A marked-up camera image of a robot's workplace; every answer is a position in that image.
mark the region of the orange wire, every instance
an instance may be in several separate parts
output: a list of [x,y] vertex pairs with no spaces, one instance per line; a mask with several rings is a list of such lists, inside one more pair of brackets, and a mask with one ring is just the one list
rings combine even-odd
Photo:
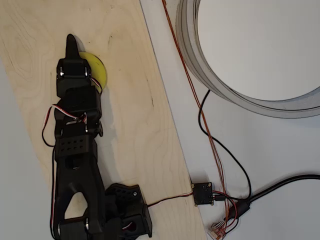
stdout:
[[[179,44],[178,44],[174,29],[173,29],[173,26],[172,26],[172,23],[171,23],[171,19],[170,19],[170,16],[169,16],[169,13],[168,13],[168,10],[167,10],[167,6],[166,6],[167,3],[166,3],[165,0],[162,0],[162,4],[163,4],[163,8],[164,8],[164,11],[165,11],[166,19],[168,21],[168,24],[169,24],[169,27],[170,27],[170,30],[171,30],[171,33],[172,33],[172,37],[173,37],[176,49],[177,49],[177,51],[179,53],[179,56],[180,56],[180,59],[181,59],[181,62],[182,62],[186,77],[188,79],[190,88],[192,90],[192,94],[194,96],[196,104],[198,105],[198,108],[200,108],[201,104],[199,102],[199,99],[198,99],[194,84],[193,84],[193,82],[191,80],[191,77],[189,75],[185,60],[184,60],[184,58],[182,56],[182,53],[181,53],[181,50],[179,48]],[[206,117],[205,117],[205,114],[204,114],[203,111],[201,111],[201,115],[202,115],[202,119],[203,119],[203,123],[204,123],[205,129],[206,129],[206,132],[208,133],[208,138],[209,138],[210,146],[211,146],[211,149],[212,149],[213,157],[214,157],[216,166],[218,168],[218,173],[219,173],[219,178],[220,178],[220,181],[221,181],[221,184],[222,184],[223,193],[227,194],[226,186],[225,186],[224,171],[223,171],[223,168],[222,168],[222,162],[221,162],[221,159],[220,159],[220,157],[218,155],[215,143],[211,138],[211,133],[210,133],[210,130],[208,128]],[[226,226],[227,226],[227,220],[228,220],[228,214],[229,214],[229,208],[228,208],[229,204],[227,204],[227,202],[225,201],[224,202],[224,206],[225,206],[225,215],[226,215],[225,217],[226,217]]]

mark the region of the wire connector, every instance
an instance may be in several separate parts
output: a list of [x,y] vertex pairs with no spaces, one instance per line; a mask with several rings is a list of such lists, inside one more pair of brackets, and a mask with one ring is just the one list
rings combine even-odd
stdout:
[[214,223],[206,232],[213,240],[222,240],[225,237],[225,232],[221,231],[221,227],[218,227],[221,222]]

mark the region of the white surface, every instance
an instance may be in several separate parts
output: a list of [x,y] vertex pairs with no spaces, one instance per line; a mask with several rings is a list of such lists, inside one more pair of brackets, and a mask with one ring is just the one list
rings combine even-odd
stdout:
[[201,49],[230,88],[286,100],[320,86],[320,1],[201,0]]
[[1,60],[0,79],[0,238],[50,240],[50,193]]
[[[160,0],[141,0],[185,161],[194,183],[219,177],[208,138],[198,127],[198,107],[177,54]],[[175,14],[177,0],[167,1]],[[193,81],[202,99],[206,88]],[[277,119],[252,113],[211,93],[204,106],[211,133],[247,170],[253,191],[297,173],[320,174],[320,116]],[[245,195],[246,178],[218,147],[231,195]],[[226,240],[318,239],[320,181],[292,183],[257,200]],[[222,217],[223,203],[200,206],[207,227]]]

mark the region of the plywood board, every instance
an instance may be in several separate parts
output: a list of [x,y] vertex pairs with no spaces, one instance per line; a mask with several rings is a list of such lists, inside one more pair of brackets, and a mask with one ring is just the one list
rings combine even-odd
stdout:
[[[148,204],[191,191],[140,2],[0,0],[0,57],[48,186],[52,149],[41,130],[48,107],[59,100],[56,66],[69,33],[108,74],[101,97],[104,136],[97,137],[104,185],[139,184]],[[54,124],[51,118],[45,133],[50,143]],[[70,212],[80,206],[74,202]],[[192,197],[169,200],[150,213],[153,239],[206,239]]]

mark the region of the black cable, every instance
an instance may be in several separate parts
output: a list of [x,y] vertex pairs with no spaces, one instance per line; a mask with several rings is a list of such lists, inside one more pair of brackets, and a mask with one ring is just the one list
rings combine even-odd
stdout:
[[233,231],[233,230],[238,226],[238,223],[239,223],[239,218],[236,219],[236,223],[235,223],[235,225],[233,226],[233,228],[231,228],[229,231],[227,231],[227,232],[225,233],[225,235],[227,235],[228,233],[230,233],[231,231]]
[[44,141],[45,145],[47,145],[47,146],[50,147],[50,148],[53,148],[55,145],[50,145],[50,144],[47,143],[47,141],[45,140],[44,131],[45,131],[45,129],[43,128],[43,129],[42,129],[42,140]]
[[51,205],[50,205],[50,233],[54,240],[58,240],[55,237],[55,233],[52,229],[52,221],[53,221],[53,209],[54,209],[54,191],[55,191],[55,146],[53,146],[52,150],[52,185],[51,185]]
[[[199,127],[200,127],[200,129],[202,130],[202,132],[203,132],[205,135],[207,135],[207,136],[208,136],[208,133],[207,133],[207,132],[204,130],[204,128],[202,127],[202,123],[201,123],[201,112],[202,112],[202,109],[203,109],[203,107],[204,107],[205,101],[206,101],[209,93],[210,93],[210,90],[208,90],[208,91],[206,92],[206,94],[205,94],[205,96],[204,96],[204,98],[203,98],[203,100],[202,100],[201,106],[200,106],[200,108],[199,108],[199,113],[198,113],[198,123],[199,123]],[[249,178],[246,170],[244,169],[244,167],[241,165],[241,163],[236,159],[236,157],[229,151],[229,149],[228,149],[226,146],[224,146],[224,145],[223,145],[218,139],[216,139],[215,137],[211,136],[211,138],[212,138],[214,141],[216,141],[224,150],[226,150],[227,153],[230,154],[230,156],[233,158],[233,160],[239,165],[239,167],[240,167],[241,170],[243,171],[243,173],[244,173],[244,175],[245,175],[245,177],[246,177],[246,179],[247,179],[248,185],[249,185],[249,194],[248,194],[248,197],[246,197],[246,198],[228,197],[228,199],[233,199],[233,200],[238,200],[238,201],[240,201],[240,200],[249,200],[250,197],[251,197],[251,194],[252,194],[252,187],[251,187],[250,178]]]
[[250,203],[254,202],[255,200],[258,200],[259,198],[262,198],[263,196],[273,192],[274,190],[276,190],[284,185],[287,185],[287,184],[295,182],[295,181],[307,180],[307,179],[320,180],[320,175],[318,175],[318,174],[304,174],[304,175],[289,177],[285,180],[282,180],[282,181],[268,187],[267,189],[265,189],[261,192],[254,194],[252,197],[250,197]]

